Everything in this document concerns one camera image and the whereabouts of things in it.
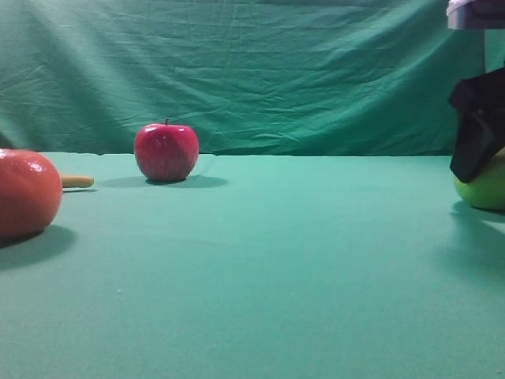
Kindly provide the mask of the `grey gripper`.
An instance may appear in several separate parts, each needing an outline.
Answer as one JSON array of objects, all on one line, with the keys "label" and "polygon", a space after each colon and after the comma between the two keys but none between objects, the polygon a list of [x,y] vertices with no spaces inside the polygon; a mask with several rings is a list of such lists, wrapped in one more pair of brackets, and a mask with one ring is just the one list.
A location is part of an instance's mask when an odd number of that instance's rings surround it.
[{"label": "grey gripper", "polygon": [[[503,0],[450,0],[452,30],[504,30]],[[504,68],[460,80],[448,99],[458,116],[452,173],[472,182],[504,148]]]}]

